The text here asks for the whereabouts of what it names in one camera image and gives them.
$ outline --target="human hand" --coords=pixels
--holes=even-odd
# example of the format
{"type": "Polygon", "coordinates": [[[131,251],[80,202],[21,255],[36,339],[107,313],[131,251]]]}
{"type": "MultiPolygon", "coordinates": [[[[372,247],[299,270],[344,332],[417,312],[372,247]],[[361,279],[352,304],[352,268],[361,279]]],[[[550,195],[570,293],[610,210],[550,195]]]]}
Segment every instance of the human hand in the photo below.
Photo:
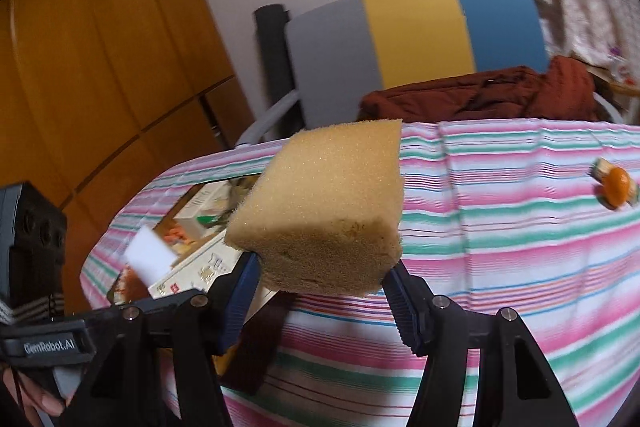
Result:
{"type": "MultiPolygon", "coordinates": [[[[38,409],[50,416],[60,416],[62,414],[65,406],[60,400],[41,388],[31,380],[31,378],[25,377],[21,373],[18,373],[18,375],[20,377],[19,381],[24,414],[33,427],[42,427],[42,422],[38,416],[38,409]]],[[[11,393],[11,396],[14,397],[14,400],[18,402],[16,382],[14,381],[14,375],[11,369],[5,369],[3,371],[2,381],[9,390],[9,393],[11,393]]]]}

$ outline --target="tablecloth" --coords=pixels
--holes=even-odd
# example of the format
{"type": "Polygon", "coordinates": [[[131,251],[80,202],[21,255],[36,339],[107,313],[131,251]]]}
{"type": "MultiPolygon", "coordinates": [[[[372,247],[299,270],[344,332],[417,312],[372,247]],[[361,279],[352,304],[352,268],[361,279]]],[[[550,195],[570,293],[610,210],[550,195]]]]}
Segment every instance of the tablecloth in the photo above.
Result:
{"type": "MultiPolygon", "coordinates": [[[[178,165],[114,218],[81,274],[92,307],[141,225],[196,183],[261,172],[283,141],[178,165]]],[[[402,259],[466,309],[522,315],[583,427],[604,426],[640,373],[640,207],[617,211],[588,176],[602,156],[640,179],[640,128],[485,120],[405,124],[400,145],[402,259]]],[[[385,296],[302,295],[256,396],[224,389],[234,424],[403,426],[425,360],[400,341],[385,296]]],[[[470,426],[470,351],[461,426],[470,426]]],[[[175,408],[175,382],[168,384],[175,408]]]]}

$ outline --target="red cloth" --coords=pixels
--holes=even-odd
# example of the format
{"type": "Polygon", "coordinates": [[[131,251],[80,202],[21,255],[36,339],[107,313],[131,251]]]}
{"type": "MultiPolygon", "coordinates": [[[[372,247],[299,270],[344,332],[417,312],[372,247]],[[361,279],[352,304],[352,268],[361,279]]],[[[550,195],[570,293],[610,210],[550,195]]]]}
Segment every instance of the red cloth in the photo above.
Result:
{"type": "Polygon", "coordinates": [[[519,66],[373,91],[360,102],[360,116],[407,123],[483,118],[595,121],[593,89],[583,63],[554,57],[545,74],[519,66]]]}

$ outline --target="screw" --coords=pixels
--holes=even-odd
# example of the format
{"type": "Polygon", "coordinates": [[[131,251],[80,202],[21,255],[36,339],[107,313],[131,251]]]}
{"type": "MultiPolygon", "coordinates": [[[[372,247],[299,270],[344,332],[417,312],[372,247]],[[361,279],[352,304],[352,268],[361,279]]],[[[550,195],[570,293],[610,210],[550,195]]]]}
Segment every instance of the screw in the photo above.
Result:
{"type": "Polygon", "coordinates": [[[135,306],[124,308],[122,311],[122,316],[128,321],[138,318],[138,315],[140,315],[140,308],[136,308],[135,306]]]}
{"type": "Polygon", "coordinates": [[[49,221],[45,221],[40,226],[40,241],[45,247],[48,247],[49,243],[51,243],[51,224],[49,221]]]}
{"type": "Polygon", "coordinates": [[[512,322],[518,318],[518,312],[513,308],[502,308],[500,310],[500,315],[502,315],[502,318],[507,319],[509,322],[512,322]]]}
{"type": "Polygon", "coordinates": [[[191,297],[191,306],[194,308],[204,308],[207,304],[209,304],[209,299],[206,295],[194,295],[191,297]]]}
{"type": "Polygon", "coordinates": [[[449,304],[451,304],[449,298],[444,295],[436,295],[431,302],[436,306],[436,308],[440,308],[441,310],[447,308],[449,304]]]}

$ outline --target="cable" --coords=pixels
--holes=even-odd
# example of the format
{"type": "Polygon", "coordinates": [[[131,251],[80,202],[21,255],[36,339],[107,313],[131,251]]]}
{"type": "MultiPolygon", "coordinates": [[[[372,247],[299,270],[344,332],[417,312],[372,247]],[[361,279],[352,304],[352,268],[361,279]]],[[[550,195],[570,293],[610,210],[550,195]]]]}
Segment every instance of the cable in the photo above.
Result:
{"type": "Polygon", "coordinates": [[[14,377],[15,396],[18,399],[18,406],[24,412],[24,402],[22,401],[22,380],[15,367],[11,368],[11,374],[14,377]]]}

